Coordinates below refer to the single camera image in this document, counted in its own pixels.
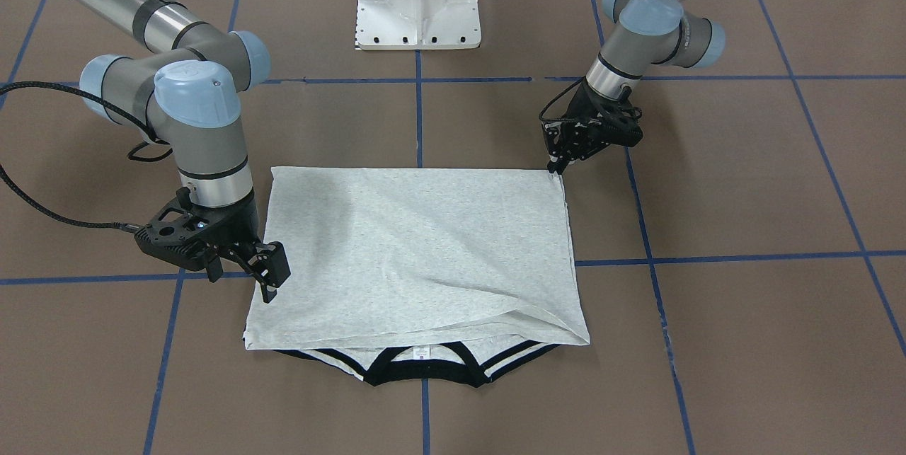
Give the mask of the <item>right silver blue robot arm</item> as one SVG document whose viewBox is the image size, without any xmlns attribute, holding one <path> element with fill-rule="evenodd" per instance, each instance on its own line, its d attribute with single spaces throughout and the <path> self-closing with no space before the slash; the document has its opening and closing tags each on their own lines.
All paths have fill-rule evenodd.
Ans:
<svg viewBox="0 0 906 455">
<path fill-rule="evenodd" d="M 140 148 L 167 146 L 181 187 L 149 222 L 68 219 L 23 192 L 7 173 L 2 180 L 33 209 L 67 225 L 127 232 L 146 255 L 211 282 L 230 260 L 272 301 L 290 277 L 284 246 L 259 238 L 253 177 L 239 94 L 270 75 L 269 51 L 250 32 L 223 32 L 177 0 L 75 0 L 131 35 L 149 51 L 133 59 L 107 54 L 84 67 L 77 88 L 20 81 L 2 87 L 48 88 L 80 97 L 88 109 L 142 133 Z"/>
</svg>

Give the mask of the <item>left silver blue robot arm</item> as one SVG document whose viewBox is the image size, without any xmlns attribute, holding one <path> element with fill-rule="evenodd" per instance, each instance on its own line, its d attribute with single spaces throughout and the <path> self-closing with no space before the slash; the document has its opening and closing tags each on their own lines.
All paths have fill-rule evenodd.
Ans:
<svg viewBox="0 0 906 455">
<path fill-rule="evenodd" d="M 718 61 L 726 46 L 723 27 L 687 13 L 683 1 L 601 0 L 614 23 L 611 35 L 586 75 L 567 88 L 572 99 L 564 114 L 539 114 L 550 173 L 643 139 L 641 110 L 630 97 L 650 65 L 698 68 Z"/>
</svg>

